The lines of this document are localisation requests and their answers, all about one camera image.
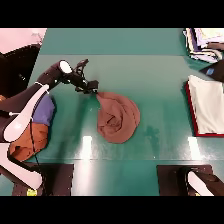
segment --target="yellow label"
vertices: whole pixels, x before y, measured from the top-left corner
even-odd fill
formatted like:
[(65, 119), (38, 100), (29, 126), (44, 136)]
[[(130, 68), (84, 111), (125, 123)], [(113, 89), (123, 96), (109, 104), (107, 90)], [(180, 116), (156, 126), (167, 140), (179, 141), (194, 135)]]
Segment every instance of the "yellow label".
[(27, 196), (37, 196), (37, 190), (28, 189), (26, 194)]

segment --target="table surface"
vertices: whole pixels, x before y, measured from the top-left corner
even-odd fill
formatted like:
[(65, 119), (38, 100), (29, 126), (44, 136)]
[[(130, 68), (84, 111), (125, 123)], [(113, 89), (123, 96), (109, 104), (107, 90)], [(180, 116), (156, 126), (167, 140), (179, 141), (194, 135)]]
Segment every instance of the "table surface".
[[(51, 91), (56, 113), (38, 159), (74, 163), (72, 195), (159, 195), (158, 164), (211, 164), (224, 180), (224, 139), (197, 138), (198, 148), (191, 144), (183, 83), (189, 75), (209, 78), (198, 72), (207, 63), (186, 56), (180, 34), (178, 28), (47, 30), (30, 85), (61, 59), (75, 66), (88, 58), (86, 78), (97, 79), (99, 91), (129, 97), (141, 112), (132, 138), (111, 144), (97, 132), (95, 96), (64, 84)], [(0, 176), (0, 195), (11, 195), (12, 186)]]

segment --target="robotic arm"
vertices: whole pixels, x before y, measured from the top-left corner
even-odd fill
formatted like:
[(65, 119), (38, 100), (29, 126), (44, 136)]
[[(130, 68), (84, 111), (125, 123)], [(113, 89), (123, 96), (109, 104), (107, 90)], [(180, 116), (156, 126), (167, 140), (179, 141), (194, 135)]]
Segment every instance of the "robotic arm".
[(25, 131), (42, 97), (59, 83), (72, 84), (77, 92), (84, 94), (97, 93), (98, 81), (85, 79), (83, 70), (87, 63), (88, 59), (82, 60), (73, 69), (68, 62), (61, 60), (41, 74), (32, 86), (0, 102), (0, 166), (5, 176), (35, 190), (41, 186), (40, 173), (9, 155), (10, 143)]

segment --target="green table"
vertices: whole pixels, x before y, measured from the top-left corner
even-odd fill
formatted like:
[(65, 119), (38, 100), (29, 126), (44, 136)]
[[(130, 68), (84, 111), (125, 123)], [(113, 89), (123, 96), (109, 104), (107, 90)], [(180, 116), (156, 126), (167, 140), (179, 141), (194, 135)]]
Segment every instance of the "green table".
[[(99, 91), (113, 91), (129, 97), (141, 112), (141, 122), (134, 136), (124, 144), (110, 144), (96, 130), (100, 105), (95, 96), (76, 93), (73, 86), (63, 84), (51, 91), (56, 114), (49, 144), (38, 154), (38, 159), (40, 162), (74, 163), (72, 195), (159, 195), (158, 164), (209, 163), (224, 180), (224, 139), (197, 138), (199, 149), (189, 144), (192, 127), (182, 85), (190, 74), (205, 79), (197, 70), (207, 64), (182, 54), (181, 49), (185, 45), (178, 36), (179, 29), (157, 31), (157, 34), (172, 33), (175, 41), (171, 42), (165, 37), (156, 38), (155, 29), (140, 29), (151, 38), (148, 42), (144, 39), (141, 44), (138, 40), (143, 37), (139, 33), (136, 39), (133, 37), (137, 30), (126, 30), (125, 35), (125, 29), (109, 29), (110, 39), (104, 40), (104, 48), (96, 41), (98, 35), (102, 40), (103, 30), (47, 31), (30, 85), (58, 60), (65, 59), (75, 66), (88, 58), (86, 78), (97, 79)], [(82, 47), (74, 41), (78, 37), (78, 43), (86, 38)], [(162, 46), (172, 46), (166, 49), (159, 47), (158, 40), (161, 39), (165, 41)], [(124, 43), (125, 40), (133, 43), (136, 40), (138, 48), (122, 44), (113, 48), (106, 44), (108, 41)], [(153, 42), (157, 43), (158, 50), (156, 53), (156, 48), (153, 48), (150, 54), (147, 51)], [(0, 195), (8, 194), (1, 187), (0, 190)]]

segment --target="white towel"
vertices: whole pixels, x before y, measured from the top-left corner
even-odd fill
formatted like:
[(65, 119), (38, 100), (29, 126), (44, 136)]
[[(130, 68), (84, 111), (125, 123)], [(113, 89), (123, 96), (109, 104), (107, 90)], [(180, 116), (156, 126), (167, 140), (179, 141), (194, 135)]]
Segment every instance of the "white towel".
[(222, 83), (190, 75), (188, 84), (199, 134), (224, 134)]

